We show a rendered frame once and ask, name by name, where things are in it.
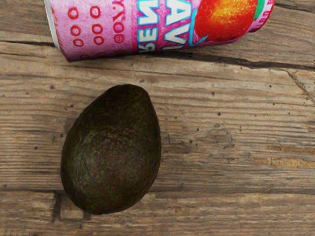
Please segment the dark green avocado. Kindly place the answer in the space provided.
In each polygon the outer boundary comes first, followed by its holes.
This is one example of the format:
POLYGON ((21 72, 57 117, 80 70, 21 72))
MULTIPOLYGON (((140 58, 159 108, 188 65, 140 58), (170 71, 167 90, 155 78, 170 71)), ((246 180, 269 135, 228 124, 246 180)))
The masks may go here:
POLYGON ((87 106, 70 128, 61 180, 80 209, 109 214, 142 199, 160 161, 160 128, 148 93, 139 86, 119 85, 87 106))

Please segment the pink drink can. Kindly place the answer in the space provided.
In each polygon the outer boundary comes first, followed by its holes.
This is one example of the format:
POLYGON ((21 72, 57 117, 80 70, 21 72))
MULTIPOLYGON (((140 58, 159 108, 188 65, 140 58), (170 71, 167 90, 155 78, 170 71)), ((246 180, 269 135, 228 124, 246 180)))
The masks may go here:
POLYGON ((233 43, 259 30, 275 0, 44 0, 68 61, 233 43))

